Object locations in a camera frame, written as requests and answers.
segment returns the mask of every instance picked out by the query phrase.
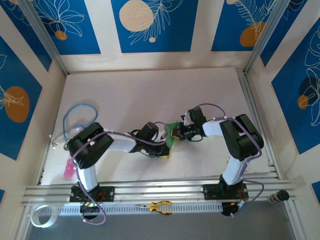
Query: gray floor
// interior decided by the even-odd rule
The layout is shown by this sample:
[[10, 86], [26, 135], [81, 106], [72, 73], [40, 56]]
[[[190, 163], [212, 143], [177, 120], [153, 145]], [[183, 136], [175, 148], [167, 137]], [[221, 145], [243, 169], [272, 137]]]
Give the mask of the gray floor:
[[109, 215], [101, 226], [60, 216], [49, 228], [29, 228], [27, 240], [292, 240], [283, 203], [255, 202], [234, 219], [220, 213]]

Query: pink object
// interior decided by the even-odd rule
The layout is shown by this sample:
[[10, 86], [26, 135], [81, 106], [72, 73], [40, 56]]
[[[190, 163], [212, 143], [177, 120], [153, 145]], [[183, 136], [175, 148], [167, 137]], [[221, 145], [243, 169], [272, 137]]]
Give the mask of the pink object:
[[76, 172], [75, 170], [76, 165], [71, 161], [71, 158], [66, 161], [65, 170], [63, 176], [65, 178], [72, 178]]

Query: blue cable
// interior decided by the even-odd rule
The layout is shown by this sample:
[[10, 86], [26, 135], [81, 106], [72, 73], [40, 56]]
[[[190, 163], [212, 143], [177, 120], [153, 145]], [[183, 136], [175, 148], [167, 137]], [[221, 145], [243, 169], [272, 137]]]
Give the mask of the blue cable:
[[89, 125], [93, 124], [93, 123], [97, 120], [97, 118], [98, 118], [98, 110], [97, 110], [94, 106], [92, 106], [92, 105], [90, 105], [90, 104], [88, 104], [88, 103], [80, 103], [80, 104], [77, 104], [77, 105], [74, 105], [73, 107], [71, 107], [71, 108], [65, 113], [65, 115], [64, 115], [64, 117], [63, 117], [63, 121], [62, 121], [63, 138], [64, 138], [65, 143], [68, 142], [68, 140], [67, 140], [67, 135], [66, 135], [66, 126], [65, 126], [66, 118], [67, 118], [68, 114], [69, 114], [72, 110], [74, 110], [74, 109], [76, 109], [76, 108], [78, 108], [78, 107], [89, 107], [89, 108], [92, 108], [92, 109], [95, 111], [95, 117], [94, 117], [94, 119], [93, 119], [90, 123], [88, 123], [87, 125], [77, 124], [77, 125], [73, 126], [71, 129], [74, 129], [74, 128], [77, 128], [77, 127], [81, 127], [82, 129], [85, 129], [85, 128], [88, 127]]

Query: beige circle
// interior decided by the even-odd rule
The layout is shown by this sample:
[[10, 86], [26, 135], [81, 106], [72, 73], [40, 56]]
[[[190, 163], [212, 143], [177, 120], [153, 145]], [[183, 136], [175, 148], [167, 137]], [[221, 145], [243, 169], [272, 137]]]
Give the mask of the beige circle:
[[156, 41], [156, 39], [155, 39], [154, 37], [150, 37], [150, 38], [149, 38], [149, 42], [150, 42], [150, 43], [154, 43], [155, 41]]
[[125, 29], [131, 32], [146, 30], [154, 22], [151, 8], [141, 0], [130, 0], [120, 9], [119, 17]]
[[238, 0], [226, 0], [226, 3], [229, 5], [235, 4], [236, 2], [238, 2]]

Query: orange circle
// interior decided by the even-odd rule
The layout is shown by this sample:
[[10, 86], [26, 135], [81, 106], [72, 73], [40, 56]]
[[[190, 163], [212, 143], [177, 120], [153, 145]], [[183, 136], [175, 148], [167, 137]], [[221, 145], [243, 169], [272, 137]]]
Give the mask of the orange circle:
[[298, 98], [298, 107], [300, 109], [306, 109], [308, 107], [308, 97], [305, 96], [305, 95], [301, 95], [299, 98]]
[[30, 100], [27, 92], [22, 87], [12, 86], [5, 92], [4, 98], [9, 100], [4, 106], [8, 117], [16, 123], [23, 123], [27, 119], [30, 110]]
[[64, 31], [60, 31], [60, 30], [56, 31], [54, 35], [57, 39], [59, 39], [61, 41], [66, 40], [68, 37]]
[[243, 47], [254, 47], [265, 25], [264, 21], [259, 21], [255, 25], [248, 26], [240, 36], [240, 44]]

